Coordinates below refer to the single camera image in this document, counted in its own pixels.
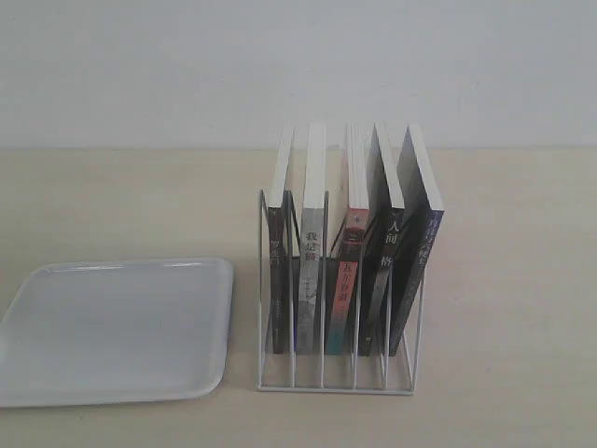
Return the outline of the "red spine book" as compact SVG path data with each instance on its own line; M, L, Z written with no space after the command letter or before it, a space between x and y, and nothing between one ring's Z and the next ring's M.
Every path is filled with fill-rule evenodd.
M337 265L326 325L325 351L328 355L340 354L344 346L344 333L368 225L369 199L364 138L359 127L354 124L345 127L338 199L337 229L331 249L331 257Z

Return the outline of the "grey spine book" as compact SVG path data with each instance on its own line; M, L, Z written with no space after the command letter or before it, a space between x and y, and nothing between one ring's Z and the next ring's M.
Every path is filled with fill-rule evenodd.
M299 240L297 342L298 354L311 353L322 256L326 176L326 125L312 122L308 130Z

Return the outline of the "black spine book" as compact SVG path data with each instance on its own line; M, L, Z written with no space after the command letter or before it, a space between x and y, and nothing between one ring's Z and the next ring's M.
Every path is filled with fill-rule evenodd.
M396 256L405 208L395 154L387 129L380 123L373 127L368 153L368 193L369 223L358 336L358 355L361 357L367 357L371 353L373 336L380 322L389 275Z

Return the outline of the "dark brown thin book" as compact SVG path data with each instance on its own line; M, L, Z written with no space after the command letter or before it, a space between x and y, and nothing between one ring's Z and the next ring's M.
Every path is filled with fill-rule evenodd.
M288 172L294 142L294 127L285 126L278 145L267 212L271 269L271 344L274 354L283 354L287 347L287 205Z

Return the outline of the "blue moon cover book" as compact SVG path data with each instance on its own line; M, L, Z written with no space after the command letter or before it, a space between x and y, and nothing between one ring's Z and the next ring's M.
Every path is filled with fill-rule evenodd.
M389 333L391 356L397 353L445 211L423 132L415 124L409 125L406 130L397 174L405 215L393 265Z

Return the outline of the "white plastic tray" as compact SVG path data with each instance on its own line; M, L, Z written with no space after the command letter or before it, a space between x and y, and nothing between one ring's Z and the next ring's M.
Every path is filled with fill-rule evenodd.
M195 399L224 376L224 259L50 264L1 321L5 408Z

